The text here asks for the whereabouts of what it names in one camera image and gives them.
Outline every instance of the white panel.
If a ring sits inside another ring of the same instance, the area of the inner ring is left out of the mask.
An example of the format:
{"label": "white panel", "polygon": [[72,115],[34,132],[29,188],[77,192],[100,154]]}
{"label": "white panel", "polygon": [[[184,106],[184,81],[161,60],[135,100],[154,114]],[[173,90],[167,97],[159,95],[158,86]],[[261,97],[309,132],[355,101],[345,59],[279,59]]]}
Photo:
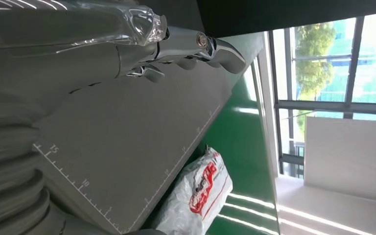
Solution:
{"label": "white panel", "polygon": [[376,200],[376,121],[307,117],[305,185]]}
{"label": "white panel", "polygon": [[[276,179],[276,190],[281,221],[327,235],[376,235],[376,201],[304,186],[303,180],[287,176]],[[280,226],[284,235],[314,235],[285,223]]]}

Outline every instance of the green floor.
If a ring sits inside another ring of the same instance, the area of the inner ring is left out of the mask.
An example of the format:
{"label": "green floor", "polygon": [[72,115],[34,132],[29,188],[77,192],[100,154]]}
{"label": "green floor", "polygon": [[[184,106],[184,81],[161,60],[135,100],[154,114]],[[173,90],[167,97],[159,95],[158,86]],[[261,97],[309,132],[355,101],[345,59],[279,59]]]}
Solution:
{"label": "green floor", "polygon": [[[208,235],[280,234],[260,112],[248,94],[246,83],[253,83],[248,79],[252,80],[251,77],[242,76],[236,83],[231,98],[187,162],[189,164],[200,157],[208,144],[221,154],[233,180],[232,194],[236,198],[227,198],[226,203],[230,206],[223,207],[220,212],[222,217],[214,220]],[[150,227],[149,222],[156,215],[158,207],[144,228]]]}

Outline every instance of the tree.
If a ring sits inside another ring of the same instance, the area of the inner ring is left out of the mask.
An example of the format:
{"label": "tree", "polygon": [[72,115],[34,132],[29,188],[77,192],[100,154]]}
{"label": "tree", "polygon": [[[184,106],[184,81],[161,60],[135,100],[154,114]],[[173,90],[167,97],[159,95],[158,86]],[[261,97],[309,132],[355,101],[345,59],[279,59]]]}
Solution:
{"label": "tree", "polygon": [[[296,57],[323,56],[333,43],[335,30],[331,23],[318,23],[295,28]],[[325,60],[297,60],[296,80],[302,94],[315,94],[333,79],[332,64]]]}

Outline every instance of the window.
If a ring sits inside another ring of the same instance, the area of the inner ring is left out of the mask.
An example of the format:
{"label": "window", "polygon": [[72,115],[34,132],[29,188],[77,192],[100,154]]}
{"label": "window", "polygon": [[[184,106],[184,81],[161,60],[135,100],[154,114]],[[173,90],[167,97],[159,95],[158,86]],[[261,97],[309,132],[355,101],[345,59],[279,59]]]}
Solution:
{"label": "window", "polygon": [[376,15],[269,33],[280,172],[303,178],[307,116],[376,121]]}
{"label": "window", "polygon": [[304,156],[306,117],[343,118],[343,116],[344,114],[339,112],[280,109],[282,152]]}
{"label": "window", "polygon": [[291,164],[291,163],[283,163],[284,174],[296,178],[303,179],[304,178],[304,166]]}

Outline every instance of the printed number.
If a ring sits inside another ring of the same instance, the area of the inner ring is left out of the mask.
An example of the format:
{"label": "printed number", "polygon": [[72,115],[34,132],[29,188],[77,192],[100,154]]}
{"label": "printed number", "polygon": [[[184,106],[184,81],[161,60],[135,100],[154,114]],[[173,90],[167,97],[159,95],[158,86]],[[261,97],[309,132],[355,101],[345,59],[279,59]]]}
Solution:
{"label": "printed number", "polygon": [[83,185],[84,187],[87,187],[88,185],[90,185],[90,182],[87,181],[87,179],[85,179],[85,180],[83,181],[82,185]]}
{"label": "printed number", "polygon": [[56,146],[56,145],[53,145],[51,148],[49,148],[51,150],[51,152],[53,153],[57,153],[59,148]]}

